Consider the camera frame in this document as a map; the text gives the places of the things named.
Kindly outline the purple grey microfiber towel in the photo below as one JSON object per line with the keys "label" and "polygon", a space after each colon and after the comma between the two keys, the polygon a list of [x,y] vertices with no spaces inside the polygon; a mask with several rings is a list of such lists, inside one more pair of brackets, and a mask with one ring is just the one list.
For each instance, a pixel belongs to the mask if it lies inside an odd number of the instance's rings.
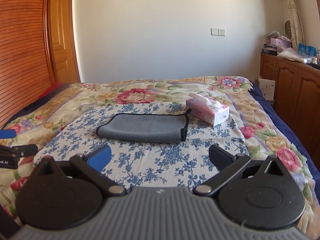
{"label": "purple grey microfiber towel", "polygon": [[191,110],[183,114],[120,113],[96,130],[101,138],[150,143],[177,143],[187,138]]}

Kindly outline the blue floral white pillow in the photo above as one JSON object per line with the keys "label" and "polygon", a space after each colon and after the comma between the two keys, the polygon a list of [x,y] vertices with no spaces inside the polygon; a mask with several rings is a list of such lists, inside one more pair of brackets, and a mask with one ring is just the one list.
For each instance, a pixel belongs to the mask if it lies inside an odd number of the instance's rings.
{"label": "blue floral white pillow", "polygon": [[183,105],[163,103],[94,107],[48,142],[34,158],[34,164],[48,155],[56,161],[65,161],[75,154],[90,154],[108,145],[111,161],[101,172],[126,189],[134,186],[193,189],[218,172],[209,159],[213,144],[232,155],[248,154],[245,138],[233,115],[215,127],[190,116],[186,141],[173,144],[102,139],[95,133],[99,126],[120,113],[181,114],[184,111]]}

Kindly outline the pink cotton tissue pack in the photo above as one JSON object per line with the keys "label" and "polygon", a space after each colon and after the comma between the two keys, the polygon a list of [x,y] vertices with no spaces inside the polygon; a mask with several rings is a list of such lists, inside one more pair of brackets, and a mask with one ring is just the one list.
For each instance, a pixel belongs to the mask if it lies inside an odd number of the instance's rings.
{"label": "pink cotton tissue pack", "polygon": [[229,118],[229,107],[196,93],[189,93],[186,100],[186,110],[192,116],[211,126],[222,124]]}

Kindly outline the blue picture card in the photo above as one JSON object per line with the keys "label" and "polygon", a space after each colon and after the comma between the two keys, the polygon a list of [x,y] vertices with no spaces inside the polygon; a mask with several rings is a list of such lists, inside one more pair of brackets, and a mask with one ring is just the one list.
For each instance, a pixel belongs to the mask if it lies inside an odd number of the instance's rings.
{"label": "blue picture card", "polygon": [[298,53],[300,55],[316,56],[316,48],[313,46],[307,46],[307,45],[299,43],[298,44]]}

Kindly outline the white cardboard box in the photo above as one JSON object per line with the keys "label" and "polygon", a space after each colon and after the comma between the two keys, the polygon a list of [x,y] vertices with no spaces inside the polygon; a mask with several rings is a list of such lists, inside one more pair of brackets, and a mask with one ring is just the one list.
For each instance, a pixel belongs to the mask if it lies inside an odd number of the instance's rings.
{"label": "white cardboard box", "polygon": [[263,94],[263,97],[267,101],[273,101],[274,100],[274,91],[276,82],[274,80],[269,79],[258,79],[258,86]]}

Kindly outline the wooden slatted wardrobe door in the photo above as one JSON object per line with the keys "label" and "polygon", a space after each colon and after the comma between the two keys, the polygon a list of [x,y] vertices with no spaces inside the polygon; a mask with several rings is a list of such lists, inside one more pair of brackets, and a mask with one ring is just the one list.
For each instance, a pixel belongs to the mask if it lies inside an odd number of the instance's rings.
{"label": "wooden slatted wardrobe door", "polygon": [[55,81],[48,0],[1,0],[1,125]]}

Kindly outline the wooden side cabinet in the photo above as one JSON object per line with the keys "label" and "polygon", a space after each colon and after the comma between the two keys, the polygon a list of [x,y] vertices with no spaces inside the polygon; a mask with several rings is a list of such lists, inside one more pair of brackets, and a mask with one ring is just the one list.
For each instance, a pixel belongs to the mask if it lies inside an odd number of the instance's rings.
{"label": "wooden side cabinet", "polygon": [[276,82],[274,110],[319,168],[319,69],[262,53],[260,77]]}

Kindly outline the floral beige curtain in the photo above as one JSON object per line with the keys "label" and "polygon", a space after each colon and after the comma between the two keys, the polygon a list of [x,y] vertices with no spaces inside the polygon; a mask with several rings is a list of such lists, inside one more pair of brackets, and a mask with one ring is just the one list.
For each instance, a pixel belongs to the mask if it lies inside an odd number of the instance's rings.
{"label": "floral beige curtain", "polygon": [[291,42],[293,49],[297,50],[299,44],[304,44],[304,31],[299,14],[297,0],[286,0],[291,26]]}

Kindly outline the white wall switch socket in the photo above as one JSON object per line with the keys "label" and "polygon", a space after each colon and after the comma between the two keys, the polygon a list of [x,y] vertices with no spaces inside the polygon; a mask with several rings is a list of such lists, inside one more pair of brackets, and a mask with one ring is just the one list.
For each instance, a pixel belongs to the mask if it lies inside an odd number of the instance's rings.
{"label": "white wall switch socket", "polygon": [[219,28],[211,28],[210,33],[212,36],[225,36],[226,30],[225,29],[219,29]]}

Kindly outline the clutter pile on cabinet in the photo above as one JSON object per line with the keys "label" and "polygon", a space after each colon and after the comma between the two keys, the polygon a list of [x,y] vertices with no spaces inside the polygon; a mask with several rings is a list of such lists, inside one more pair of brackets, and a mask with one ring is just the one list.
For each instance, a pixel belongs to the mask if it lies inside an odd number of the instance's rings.
{"label": "clutter pile on cabinet", "polygon": [[265,35],[262,53],[277,56],[284,49],[292,48],[290,21],[285,22],[284,28],[285,34],[274,30]]}

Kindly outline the floral bed blanket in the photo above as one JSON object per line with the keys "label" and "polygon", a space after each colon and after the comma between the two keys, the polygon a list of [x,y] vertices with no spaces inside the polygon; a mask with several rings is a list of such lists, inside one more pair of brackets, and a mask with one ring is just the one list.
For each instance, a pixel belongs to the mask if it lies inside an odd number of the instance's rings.
{"label": "floral bed blanket", "polygon": [[[298,224],[310,238],[319,237],[319,172],[294,133],[279,119],[259,88],[240,76],[205,76],[181,80],[132,80],[114,83],[77,83],[57,90],[53,98],[20,114],[7,124],[16,137],[4,146],[35,144],[39,152],[67,125],[98,106],[129,104],[179,104],[185,107],[189,93],[227,105],[252,159],[276,155],[302,191],[306,208]],[[34,169],[34,158],[23,158],[17,169],[1,169],[1,206],[16,219],[15,200]]]}

